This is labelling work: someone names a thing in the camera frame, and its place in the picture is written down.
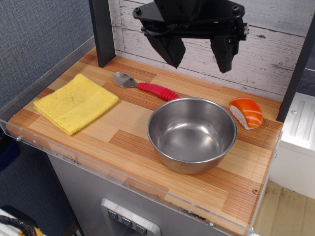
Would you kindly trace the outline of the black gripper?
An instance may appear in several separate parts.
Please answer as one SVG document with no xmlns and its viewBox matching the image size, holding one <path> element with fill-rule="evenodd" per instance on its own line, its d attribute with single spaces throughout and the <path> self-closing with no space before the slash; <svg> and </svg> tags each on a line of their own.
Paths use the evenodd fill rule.
<svg viewBox="0 0 315 236">
<path fill-rule="evenodd" d="M 186 52 L 181 38 L 211 39 L 220 72 L 226 73 L 249 32 L 245 8 L 230 0 L 154 0 L 132 14 L 151 46 L 175 68 Z"/>
</svg>

